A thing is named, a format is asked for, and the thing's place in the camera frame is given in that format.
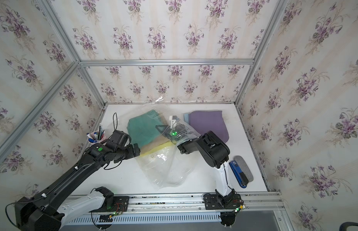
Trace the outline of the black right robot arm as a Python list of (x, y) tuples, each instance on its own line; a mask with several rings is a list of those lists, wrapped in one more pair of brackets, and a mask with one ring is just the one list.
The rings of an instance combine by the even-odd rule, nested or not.
[(232, 187), (228, 177), (228, 146), (213, 133), (201, 135), (191, 126), (175, 122), (173, 125), (156, 125), (160, 134), (175, 144), (181, 154), (199, 152), (205, 162), (216, 170), (215, 193), (206, 193), (203, 201), (207, 210), (226, 209), (238, 213), (244, 208), (244, 202)]

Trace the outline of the yellow folded garment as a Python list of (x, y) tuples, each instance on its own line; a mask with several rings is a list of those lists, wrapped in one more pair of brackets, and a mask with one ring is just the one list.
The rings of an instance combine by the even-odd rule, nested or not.
[(155, 153), (159, 150), (162, 150), (166, 147), (170, 147), (172, 146), (173, 143), (171, 141), (154, 141), (151, 142), (150, 144), (144, 145), (140, 150), (140, 155), (141, 156), (146, 156), (146, 155), (150, 155), (152, 153)]

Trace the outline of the light blue garment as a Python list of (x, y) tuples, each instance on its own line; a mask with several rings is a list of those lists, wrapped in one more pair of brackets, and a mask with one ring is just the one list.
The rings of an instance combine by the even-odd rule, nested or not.
[(184, 116), (184, 121), (185, 121), (187, 124), (190, 124), (189, 113), (184, 113), (183, 116)]

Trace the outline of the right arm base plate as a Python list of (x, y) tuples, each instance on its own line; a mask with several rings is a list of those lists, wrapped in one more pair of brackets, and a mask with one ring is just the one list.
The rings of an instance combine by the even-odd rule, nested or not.
[(240, 208), (244, 205), (244, 201), (237, 193), (230, 193), (227, 196), (220, 194), (206, 193), (203, 196), (206, 210), (232, 209)]

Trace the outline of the clear plastic vacuum bag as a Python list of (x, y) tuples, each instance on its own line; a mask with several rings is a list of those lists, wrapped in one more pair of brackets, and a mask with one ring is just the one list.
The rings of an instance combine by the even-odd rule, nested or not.
[[(131, 118), (142, 115), (150, 110), (156, 110), (162, 116), (162, 119), (166, 120), (167, 125), (170, 125), (170, 115), (180, 118), (179, 123), (189, 125), (184, 121), (182, 112), (160, 103), (145, 104), (134, 109), (127, 114), (127, 124)], [(181, 154), (175, 144), (150, 155), (140, 155), (137, 158), (137, 163), (142, 172), (157, 190), (182, 185), (187, 177), (196, 169), (197, 162), (197, 155)]]

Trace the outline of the green garment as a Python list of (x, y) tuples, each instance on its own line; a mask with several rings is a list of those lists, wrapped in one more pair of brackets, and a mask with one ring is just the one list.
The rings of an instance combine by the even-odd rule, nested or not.
[(160, 134), (155, 128), (156, 125), (167, 125), (165, 119), (156, 110), (150, 110), (140, 116), (131, 118), (127, 124), (127, 131), (132, 143), (137, 143), (139, 148), (149, 144)]

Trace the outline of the aluminium mounting rail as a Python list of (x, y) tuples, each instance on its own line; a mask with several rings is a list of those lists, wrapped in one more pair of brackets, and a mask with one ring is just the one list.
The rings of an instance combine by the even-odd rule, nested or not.
[[(285, 211), (278, 192), (241, 192), (242, 211)], [(128, 194), (123, 214), (231, 212), (232, 209), (208, 209), (204, 193)]]

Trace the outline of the pink pen cup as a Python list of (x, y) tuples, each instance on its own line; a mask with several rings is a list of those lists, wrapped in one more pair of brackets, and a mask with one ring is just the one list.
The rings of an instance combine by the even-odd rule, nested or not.
[(107, 139), (105, 129), (101, 124), (97, 126), (96, 131), (87, 133), (86, 136), (87, 136), (87, 142), (91, 144), (103, 142), (104, 140)]

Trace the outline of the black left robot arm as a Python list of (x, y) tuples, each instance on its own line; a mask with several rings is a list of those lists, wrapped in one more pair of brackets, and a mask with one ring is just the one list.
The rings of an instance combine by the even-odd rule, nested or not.
[(138, 157), (140, 148), (131, 140), (128, 134), (115, 130), (108, 139), (88, 147), (80, 160), (46, 189), (14, 202), (15, 221), (10, 223), (21, 231), (58, 231), (87, 212), (118, 207), (113, 192), (106, 187), (93, 189), (70, 204), (65, 200), (101, 167), (108, 170), (110, 162), (120, 164)]

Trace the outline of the purple garment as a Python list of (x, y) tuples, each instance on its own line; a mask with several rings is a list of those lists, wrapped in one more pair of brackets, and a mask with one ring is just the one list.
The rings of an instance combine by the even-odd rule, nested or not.
[(194, 111), (189, 114), (189, 125), (201, 135), (212, 131), (224, 143), (229, 140), (222, 111)]

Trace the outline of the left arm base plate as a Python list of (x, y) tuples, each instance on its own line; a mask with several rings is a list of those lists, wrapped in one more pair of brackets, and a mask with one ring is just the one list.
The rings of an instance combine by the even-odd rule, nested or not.
[(123, 213), (127, 212), (129, 196), (114, 196), (113, 199), (108, 199), (102, 204), (99, 209), (92, 210), (91, 212), (104, 212), (104, 213)]

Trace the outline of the beige garment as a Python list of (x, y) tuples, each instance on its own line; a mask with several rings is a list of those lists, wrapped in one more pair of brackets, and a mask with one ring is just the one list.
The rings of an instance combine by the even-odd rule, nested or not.
[(161, 149), (164, 149), (168, 146), (173, 145), (173, 143), (166, 137), (160, 135), (159, 137), (155, 138), (149, 144), (144, 145), (141, 150), (141, 155), (149, 155), (155, 153)]

